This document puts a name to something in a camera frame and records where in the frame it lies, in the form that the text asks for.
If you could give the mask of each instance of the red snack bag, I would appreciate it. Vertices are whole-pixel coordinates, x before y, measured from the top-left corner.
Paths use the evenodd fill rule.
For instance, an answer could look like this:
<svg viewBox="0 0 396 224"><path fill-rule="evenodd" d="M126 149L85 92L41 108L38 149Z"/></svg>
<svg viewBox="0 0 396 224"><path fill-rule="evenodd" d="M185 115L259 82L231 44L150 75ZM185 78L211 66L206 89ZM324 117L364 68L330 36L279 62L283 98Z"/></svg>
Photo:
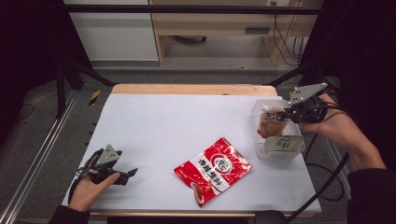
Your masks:
<svg viewBox="0 0 396 224"><path fill-rule="evenodd" d="M250 169L248 161L222 137L196 157L178 166L175 173L194 190L195 200L201 207Z"/></svg>

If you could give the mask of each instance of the gray floor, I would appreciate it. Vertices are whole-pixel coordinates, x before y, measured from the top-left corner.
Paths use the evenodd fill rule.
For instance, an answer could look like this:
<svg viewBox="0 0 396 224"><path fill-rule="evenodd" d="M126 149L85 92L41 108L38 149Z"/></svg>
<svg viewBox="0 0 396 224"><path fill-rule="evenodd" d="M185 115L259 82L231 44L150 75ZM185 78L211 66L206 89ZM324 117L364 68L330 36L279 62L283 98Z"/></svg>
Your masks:
<svg viewBox="0 0 396 224"><path fill-rule="evenodd" d="M169 45L163 67L137 63L138 66L134 69L126 66L115 70L108 63L106 66L99 64L96 71L104 77L123 83L262 84L293 68L285 64L272 66L259 37L208 37L206 43L171 38ZM85 86L77 91L75 104L18 213L16 223L45 223L51 217L56 205L64 198L64 190L70 184L91 139L94 124L99 120L111 88L84 75L82 77ZM280 85L277 87L278 94L286 98L297 82L298 78L294 78ZM94 106L88 105L92 93L98 89L101 90L98 101ZM70 95L76 93L69 89L67 92ZM31 90L25 98L25 104L20 113L21 120L15 122L8 140L0 150L0 168L3 170L0 173L2 210L12 199L55 121L55 82ZM312 134L304 136L308 145ZM328 150L318 139L308 161L333 169ZM329 176L315 167L308 167L308 170L316 189ZM324 194L333 198L339 193L340 187L334 182ZM347 196L335 203L322 199L319 201L322 213L311 218L297 218L293 223L346 223ZM92 217L91 220L102 221L105 218Z"/></svg>

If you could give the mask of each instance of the white cabinet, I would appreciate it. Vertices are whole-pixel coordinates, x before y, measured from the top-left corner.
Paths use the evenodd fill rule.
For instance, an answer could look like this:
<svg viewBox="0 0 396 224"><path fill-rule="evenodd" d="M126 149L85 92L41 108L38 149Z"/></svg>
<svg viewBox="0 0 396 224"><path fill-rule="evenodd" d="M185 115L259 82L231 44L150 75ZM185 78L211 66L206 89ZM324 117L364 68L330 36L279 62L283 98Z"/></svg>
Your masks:
<svg viewBox="0 0 396 224"><path fill-rule="evenodd" d="M65 4L147 5L147 0L64 0ZM158 61L149 13L70 13L91 61Z"/></svg>

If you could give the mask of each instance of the black cable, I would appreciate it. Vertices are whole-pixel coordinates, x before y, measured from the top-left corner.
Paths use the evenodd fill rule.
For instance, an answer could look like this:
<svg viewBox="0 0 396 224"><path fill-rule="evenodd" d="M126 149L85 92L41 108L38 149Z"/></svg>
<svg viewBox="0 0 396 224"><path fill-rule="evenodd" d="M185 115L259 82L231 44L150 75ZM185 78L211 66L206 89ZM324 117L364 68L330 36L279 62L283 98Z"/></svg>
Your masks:
<svg viewBox="0 0 396 224"><path fill-rule="evenodd" d="M319 164L315 164L315 163L311 163L311 162L308 162L305 165L306 166L316 166L316 167L318 167L320 169L323 169L323 170L327 171L328 173L332 174L332 171L329 168L325 167L325 166L322 166L322 165L319 165ZM339 185L341 187L340 195L338 197L336 197L336 198L328 198L328 197L319 195L319 198L321 198L323 200L326 200L326 201L329 201L329 202L336 203L336 202L340 201L344 197L344 195L346 193L346 191L344 189L344 184L343 184L343 182L340 180L340 178L338 176L335 179L338 181L338 183L339 183Z"/></svg>
<svg viewBox="0 0 396 224"><path fill-rule="evenodd" d="M35 107L34 107L33 105L27 105L27 106L32 107L32 111L30 111L29 114L26 115L25 117L16 119L16 121L21 121L21 120L23 120L23 119L27 119L27 118L29 118L29 117L33 114L33 112L35 112Z"/></svg>
<svg viewBox="0 0 396 224"><path fill-rule="evenodd" d="M288 217L288 219L287 219L288 223L290 223L298 215L300 215L305 210L305 208L307 208L314 200L316 200L330 186L330 184L334 181L334 179L341 172L343 167L347 164L348 159L349 159L349 154L346 152L343 159L341 159L340 163L335 168L334 172L332 172L332 175L329 177L329 179L326 181L326 183L318 190L318 192L316 194L314 194L314 196L312 196L305 204L303 204L303 206L301 206L297 211L295 211L294 213L291 214L291 216Z"/></svg>
<svg viewBox="0 0 396 224"><path fill-rule="evenodd" d="M317 140L318 134L316 133L314 136L314 139L312 139L312 141L309 143L308 148L306 149L306 152L304 154L304 161L306 161L306 158L308 157L309 151L312 148L312 145L314 145L315 140Z"/></svg>
<svg viewBox="0 0 396 224"><path fill-rule="evenodd" d="M282 50L280 49L279 45L276 43L275 31L277 30L277 31L279 32L279 34L280 34L280 37L282 38L282 41L283 41L284 45L286 46L286 49L288 50L289 55L291 56L290 51L289 51L289 49L288 49L288 46L286 45L286 42L285 42L285 40L283 39L283 35L280 33L279 28L277 27L276 14L274 15L274 20L275 20L275 21L274 21L274 34L273 34L273 39L274 39L274 43L275 43L275 46L276 46L277 50L279 50L280 56L282 56L282 59L283 59L283 61L285 62L285 64L287 64L287 65L298 65L298 64L288 63L288 62L286 61L286 59L285 59L285 56L284 56L283 53L282 53Z"/></svg>
<svg viewBox="0 0 396 224"><path fill-rule="evenodd" d="M305 154L304 154L305 165L306 165L306 166L309 166L309 165L310 165L310 166L317 166L317 167L319 167L319 168L321 168L321 169L327 171L328 173L332 174L332 171L331 171L329 168L325 167L325 166L322 166L322 165L319 165L319 164L315 164L315 163L312 163L312 162L306 162L306 159L307 159L307 157L308 157L308 154L309 154L309 152L310 152L312 146L314 145L314 143L315 143L317 137L318 137L318 134L315 133L314 138L313 138L312 141L309 143L309 146L308 146L308 148L307 148L307 150L306 150L306 152L305 152ZM335 198L335 199L333 199L333 198L328 198L328 197L324 197L324 196L319 196L321 199L326 200L326 201L330 201L330 202L334 202L334 203L335 203L335 202L340 201L340 200L344 197L344 194L345 194L344 184L343 184L343 182L340 180L340 178L339 178L338 176L336 177L336 179L337 179L337 181L338 181L338 183L340 184L340 187L341 187L340 196L338 196L338 197Z"/></svg>

